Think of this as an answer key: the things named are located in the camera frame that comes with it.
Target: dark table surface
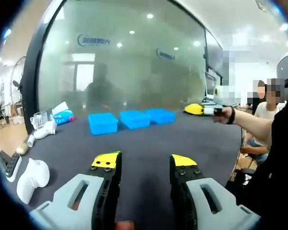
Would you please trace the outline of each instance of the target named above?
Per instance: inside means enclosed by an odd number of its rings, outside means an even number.
[[[119,125],[118,133],[93,136],[87,119],[57,127],[56,135],[36,140],[23,156],[16,180],[6,182],[19,202],[16,186],[28,158],[43,160],[50,169],[50,181],[37,188],[27,205],[29,211],[79,173],[89,169],[99,154],[122,152],[120,197],[116,220],[132,220],[137,229],[174,229],[170,199],[169,157],[178,154],[198,163],[204,176],[225,185],[235,165],[241,145],[238,126],[214,124],[210,117],[177,114],[174,123],[128,130]]]

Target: clear glass cup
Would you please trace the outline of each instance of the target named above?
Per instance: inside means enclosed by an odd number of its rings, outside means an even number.
[[[40,129],[48,121],[47,112],[38,112],[33,115],[33,122],[37,129]]]

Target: ceiling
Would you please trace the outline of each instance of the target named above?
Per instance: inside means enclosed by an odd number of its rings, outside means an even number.
[[[192,12],[216,37],[224,50],[242,62],[265,61],[275,65],[288,51],[288,31],[275,8],[260,10],[255,0],[177,0]],[[0,48],[0,67],[26,55],[31,37],[51,0],[32,0],[11,27],[12,33]]]
[[[179,0],[214,34],[223,50],[237,61],[277,64],[288,51],[288,31],[280,11],[267,4],[260,10],[256,0]]]
[[[0,71],[5,66],[13,66],[26,55],[33,33],[50,2],[51,0],[32,0],[18,14],[10,26],[11,34],[4,44],[4,41],[0,44]]]

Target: computer screen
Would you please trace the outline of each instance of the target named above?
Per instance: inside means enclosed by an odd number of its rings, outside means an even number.
[[[223,76],[223,49],[208,30],[206,30],[206,39],[207,64],[209,68]]]
[[[214,90],[216,89],[216,78],[211,76],[205,71],[205,81],[206,81],[206,96],[213,97]]]

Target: logo on glass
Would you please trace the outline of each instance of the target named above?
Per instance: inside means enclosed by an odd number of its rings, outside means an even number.
[[[78,36],[78,44],[80,46],[99,46],[110,45],[110,39],[89,37],[88,35],[81,34]]]
[[[174,60],[175,56],[161,52],[159,48],[156,49],[156,54],[159,59]]]

